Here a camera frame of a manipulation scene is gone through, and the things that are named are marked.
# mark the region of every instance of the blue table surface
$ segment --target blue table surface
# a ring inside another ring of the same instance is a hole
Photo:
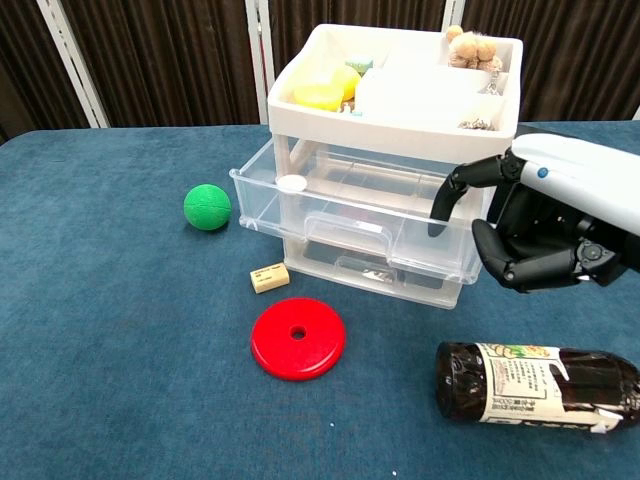
[[[640,122],[535,125],[640,154]],[[483,272],[452,311],[295,272],[256,295],[249,272],[281,261],[282,243],[239,226],[228,171],[269,136],[40,131],[0,148],[3,479],[640,477],[640,428],[461,424],[434,399],[446,340],[640,365],[640,276],[520,295]],[[201,183],[230,195],[222,231],[184,219]],[[294,296],[327,302],[347,328],[340,362],[304,383],[269,376],[249,350],[260,313]]]

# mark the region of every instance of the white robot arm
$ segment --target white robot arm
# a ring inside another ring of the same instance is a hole
[[[496,157],[460,165],[434,200],[449,220],[469,186],[512,184],[494,229],[472,224],[482,262],[501,285],[528,292],[640,270],[640,156],[560,135],[517,137]],[[446,228],[429,225],[429,235]]]

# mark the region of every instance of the dark curtain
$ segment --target dark curtain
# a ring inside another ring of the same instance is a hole
[[[0,6],[0,143],[30,130],[88,127],[35,1]]]
[[[625,120],[640,104],[638,0],[467,0],[463,28],[524,42],[520,120]]]
[[[112,126],[258,123],[240,0],[63,0]]]
[[[270,0],[276,76],[321,23],[439,31],[445,0]]]

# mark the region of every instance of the white organizer box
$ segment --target white organizer box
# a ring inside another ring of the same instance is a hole
[[[289,268],[442,308],[475,282],[470,225],[486,215],[491,191],[471,189],[431,238],[429,223],[442,223],[428,218],[433,198],[453,165],[306,140],[291,151],[302,190],[278,186],[273,141],[230,172],[240,223],[285,239]]]
[[[489,73],[447,66],[440,32],[319,25],[269,92],[271,132],[447,163],[504,153],[518,123],[522,42],[493,39],[503,61],[500,96],[478,93]],[[349,56],[362,54],[374,61],[356,91],[362,116],[294,103],[296,86],[327,83]],[[489,116],[496,130],[457,128],[477,113]]]

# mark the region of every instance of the red disc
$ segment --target red disc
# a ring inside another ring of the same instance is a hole
[[[290,298],[260,315],[251,333],[251,351],[271,375],[309,380],[338,362],[346,336],[331,307],[311,298]]]

